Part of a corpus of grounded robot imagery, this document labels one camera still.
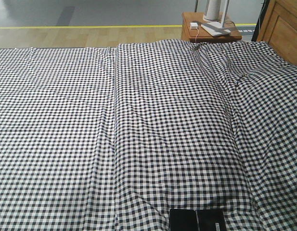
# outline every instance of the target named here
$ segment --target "bed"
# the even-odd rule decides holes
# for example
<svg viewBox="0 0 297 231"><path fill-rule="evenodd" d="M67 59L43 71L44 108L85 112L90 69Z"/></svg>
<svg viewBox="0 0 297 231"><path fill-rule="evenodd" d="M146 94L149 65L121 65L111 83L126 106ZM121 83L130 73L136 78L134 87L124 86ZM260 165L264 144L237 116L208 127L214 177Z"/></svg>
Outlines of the bed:
<svg viewBox="0 0 297 231"><path fill-rule="evenodd" d="M0 230L297 231L297 1L259 40L0 49Z"/></svg>

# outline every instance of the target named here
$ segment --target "white charger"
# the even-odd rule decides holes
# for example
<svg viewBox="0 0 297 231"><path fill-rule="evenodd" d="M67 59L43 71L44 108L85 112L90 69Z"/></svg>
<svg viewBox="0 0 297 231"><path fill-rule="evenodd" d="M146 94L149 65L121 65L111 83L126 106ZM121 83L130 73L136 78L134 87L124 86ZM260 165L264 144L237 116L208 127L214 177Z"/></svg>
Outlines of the white charger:
<svg viewBox="0 0 297 231"><path fill-rule="evenodd" d="M194 22L190 23L190 29L191 30L197 30L198 29L198 24L194 23Z"/></svg>

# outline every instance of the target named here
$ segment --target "nightstand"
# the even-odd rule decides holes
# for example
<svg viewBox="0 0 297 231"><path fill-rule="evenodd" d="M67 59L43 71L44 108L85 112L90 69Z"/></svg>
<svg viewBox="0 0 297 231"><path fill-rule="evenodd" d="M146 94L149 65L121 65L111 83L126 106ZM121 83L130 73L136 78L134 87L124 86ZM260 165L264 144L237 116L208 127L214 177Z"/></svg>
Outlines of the nightstand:
<svg viewBox="0 0 297 231"><path fill-rule="evenodd" d="M190 29L190 22L198 21L200 23L207 23L203 20L204 13L201 12L183 12L182 13L182 30L181 39L185 41L195 42L197 35L197 30ZM241 34L235 27L235 24L230 21L229 17L225 18L227 21L224 26L229 28L231 33L223 36L211 36L207 31L205 31L201 25L199 25L199 35L196 38L196 42L233 42L241 40Z"/></svg>

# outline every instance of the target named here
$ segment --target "wooden headboard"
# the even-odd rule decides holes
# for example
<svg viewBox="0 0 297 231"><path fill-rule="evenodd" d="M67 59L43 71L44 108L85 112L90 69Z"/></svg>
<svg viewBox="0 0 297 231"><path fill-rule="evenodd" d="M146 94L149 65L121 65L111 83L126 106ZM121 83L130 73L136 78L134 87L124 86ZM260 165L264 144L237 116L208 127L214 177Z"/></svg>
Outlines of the wooden headboard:
<svg viewBox="0 0 297 231"><path fill-rule="evenodd" d="M297 0L271 0L257 41L266 41L297 65Z"/></svg>

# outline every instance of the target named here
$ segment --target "yellow line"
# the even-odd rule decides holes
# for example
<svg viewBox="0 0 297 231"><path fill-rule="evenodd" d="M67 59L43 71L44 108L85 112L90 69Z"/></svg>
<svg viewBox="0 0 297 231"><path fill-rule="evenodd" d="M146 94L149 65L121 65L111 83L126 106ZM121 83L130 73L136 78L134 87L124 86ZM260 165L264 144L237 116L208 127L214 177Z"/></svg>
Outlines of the yellow line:
<svg viewBox="0 0 297 231"><path fill-rule="evenodd" d="M256 23L235 23L236 26L256 26Z"/></svg>
<svg viewBox="0 0 297 231"><path fill-rule="evenodd" d="M143 28L143 27L181 27L181 25L129 25L129 26L1 26L0 29L89 29L89 28Z"/></svg>

